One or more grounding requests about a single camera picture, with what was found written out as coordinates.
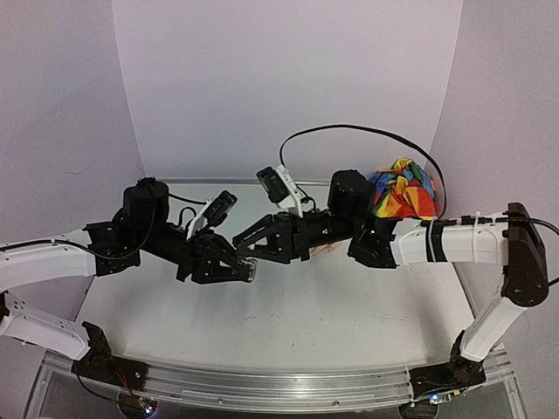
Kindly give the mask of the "glitter nail polish bottle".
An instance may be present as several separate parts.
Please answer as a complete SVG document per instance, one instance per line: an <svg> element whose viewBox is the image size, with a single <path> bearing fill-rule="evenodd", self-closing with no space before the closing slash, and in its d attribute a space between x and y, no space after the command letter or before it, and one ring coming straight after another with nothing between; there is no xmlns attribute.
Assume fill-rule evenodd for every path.
<svg viewBox="0 0 559 419"><path fill-rule="evenodd" d="M258 261L254 258L240 258L238 264L242 281L251 283L256 277Z"/></svg>

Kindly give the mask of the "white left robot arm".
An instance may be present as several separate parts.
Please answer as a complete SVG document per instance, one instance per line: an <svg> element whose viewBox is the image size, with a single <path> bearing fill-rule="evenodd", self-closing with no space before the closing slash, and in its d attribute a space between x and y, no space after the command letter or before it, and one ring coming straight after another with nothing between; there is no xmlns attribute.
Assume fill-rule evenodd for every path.
<svg viewBox="0 0 559 419"><path fill-rule="evenodd" d="M1 247L1 333L50 349L74 361L99 381L118 372L102 329L64 320L10 295L10 289L70 277L114 275L141 263L141 254L174 264L179 281L199 285L253 281L254 260L238 255L215 229L237 202L228 191L202 204L191 221L171 223L165 182L143 178L123 193L108 222L90 223L65 235Z"/></svg>

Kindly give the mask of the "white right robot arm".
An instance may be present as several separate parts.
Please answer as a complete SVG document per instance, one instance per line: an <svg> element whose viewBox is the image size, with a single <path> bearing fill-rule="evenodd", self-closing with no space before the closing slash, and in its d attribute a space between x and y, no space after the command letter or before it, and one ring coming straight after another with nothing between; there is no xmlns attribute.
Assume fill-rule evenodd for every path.
<svg viewBox="0 0 559 419"><path fill-rule="evenodd" d="M454 364L482 362L516 319L549 295L539 222L520 203L491 216L381 218L372 209L373 183L356 170L341 170L332 176L327 208L304 211L300 191L284 167L264 168L257 177L279 213L262 217L233 238L243 256L290 264L308 260L313 248L347 240L349 257L373 269L423 263L502 267L501 288L458 337Z"/></svg>

